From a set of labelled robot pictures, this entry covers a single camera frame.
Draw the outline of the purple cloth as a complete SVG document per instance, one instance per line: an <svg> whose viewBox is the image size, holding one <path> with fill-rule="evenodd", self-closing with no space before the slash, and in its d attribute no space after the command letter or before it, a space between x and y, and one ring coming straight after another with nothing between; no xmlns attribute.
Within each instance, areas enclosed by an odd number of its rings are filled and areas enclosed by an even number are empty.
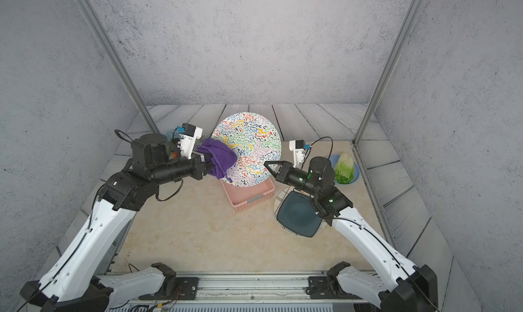
<svg viewBox="0 0 523 312"><path fill-rule="evenodd" d="M235 165L238 158L230 147L219 140L207 138L196 151L204 155L205 162L209 165L207 168L209 175L232 182L227 172Z"/></svg>

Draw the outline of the colourful speckled round plate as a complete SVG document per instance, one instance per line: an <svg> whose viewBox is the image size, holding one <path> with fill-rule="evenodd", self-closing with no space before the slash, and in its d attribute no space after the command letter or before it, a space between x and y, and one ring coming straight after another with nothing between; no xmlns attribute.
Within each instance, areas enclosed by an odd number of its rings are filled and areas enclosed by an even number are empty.
<svg viewBox="0 0 523 312"><path fill-rule="evenodd" d="M282 142L276 126L257 113L236 113L218 123L211 138L227 145L237 156L221 180L235 187L253 187L267 180L267 161L281 157Z"/></svg>

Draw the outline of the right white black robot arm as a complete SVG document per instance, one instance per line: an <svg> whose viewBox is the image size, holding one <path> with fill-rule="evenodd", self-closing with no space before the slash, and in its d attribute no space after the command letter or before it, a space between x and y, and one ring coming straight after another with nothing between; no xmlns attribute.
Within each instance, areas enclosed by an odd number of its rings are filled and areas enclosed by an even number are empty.
<svg viewBox="0 0 523 312"><path fill-rule="evenodd" d="M315 157L307 171L286 161L266 161L275 180L311 196L315 214L340 232L374 268L370 276L347 263L328 272L335 296L351 294L381 311L438 311L437 275L427 265L418 267L393 248L364 220L335 185L335 171L326 157Z"/></svg>

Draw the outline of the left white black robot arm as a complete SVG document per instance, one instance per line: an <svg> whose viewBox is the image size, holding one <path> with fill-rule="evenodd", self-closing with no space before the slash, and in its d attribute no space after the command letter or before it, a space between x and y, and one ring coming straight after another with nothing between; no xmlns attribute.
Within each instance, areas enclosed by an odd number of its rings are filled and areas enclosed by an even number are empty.
<svg viewBox="0 0 523 312"><path fill-rule="evenodd" d="M91 215L50 270L24 284L25 304L41 311L107 311L134 298L173 299L177 274L162 263L116 277L96 270L119 234L165 183L202 179L211 167L194 150L201 128L185 124L173 143L162 134L132 140L133 156L113 174L93 200Z"/></svg>

